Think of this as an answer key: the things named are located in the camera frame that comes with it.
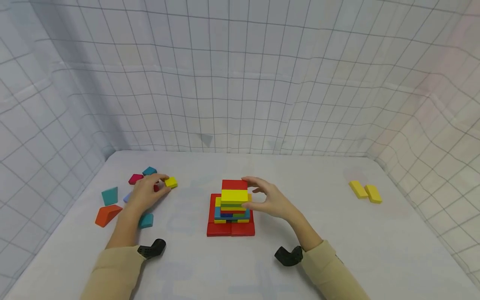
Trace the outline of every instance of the block tower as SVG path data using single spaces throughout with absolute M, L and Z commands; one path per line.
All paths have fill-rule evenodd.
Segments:
M 252 200 L 247 182 L 223 180 L 222 193 L 211 194 L 207 236 L 253 236 L 253 212 L 241 205 Z

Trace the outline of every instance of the white table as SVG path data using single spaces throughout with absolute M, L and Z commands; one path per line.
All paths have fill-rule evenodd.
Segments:
M 301 267 L 283 267 L 279 246 L 298 242 L 280 220 L 255 214 L 254 237 L 206 236 L 210 194 L 222 179 L 255 175 L 275 183 L 305 214 L 372 300 L 480 299 L 480 292 L 425 226 L 381 168 L 367 158 L 120 151 L 71 208 L 6 299 L 77 299 L 115 221 L 94 224 L 100 193 L 153 166 L 175 176 L 175 188 L 141 231 L 140 243 L 163 238 L 160 259 L 146 263 L 137 299 L 318 299 Z M 355 197 L 348 182 L 377 186 L 384 202 Z M 253 195 L 254 201 L 263 197 Z

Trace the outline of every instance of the beige sleeve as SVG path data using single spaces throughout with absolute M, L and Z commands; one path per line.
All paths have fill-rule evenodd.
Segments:
M 326 300 L 370 300 L 328 241 L 304 252 L 301 265 Z
M 96 261 L 81 300 L 129 300 L 145 258 L 139 246 L 103 250 Z

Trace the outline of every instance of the yellow block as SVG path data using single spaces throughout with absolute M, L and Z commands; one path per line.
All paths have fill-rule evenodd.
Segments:
M 172 189 L 178 187 L 177 180 L 175 179 L 175 177 L 170 177 L 167 180 L 165 180 L 165 185 Z
M 242 204 L 248 201 L 247 190 L 222 190 L 222 203 Z
M 367 192 L 366 192 L 365 189 L 362 187 L 362 185 L 360 184 L 360 182 L 358 182 L 357 180 L 350 181 L 350 182 L 348 183 L 348 185 L 352 188 L 352 190 L 353 190 L 353 192 L 355 193 L 355 195 L 357 196 L 357 198 L 359 198 L 359 199 L 368 198 Z
M 244 212 L 246 210 L 247 209 L 243 208 L 243 207 L 231 207 L 231 206 L 227 206 L 227 207 L 221 206 L 220 207 L 220 212 L 238 211 L 240 213 L 240 212 Z
M 380 197 L 380 194 L 374 185 L 366 185 L 365 190 L 367 191 L 370 202 L 377 204 L 382 203 L 382 198 Z

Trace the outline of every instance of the grid backdrop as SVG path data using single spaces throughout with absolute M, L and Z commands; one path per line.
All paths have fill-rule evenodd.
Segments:
M 480 288 L 480 0 L 0 2 L 0 299 L 116 150 L 367 156 Z

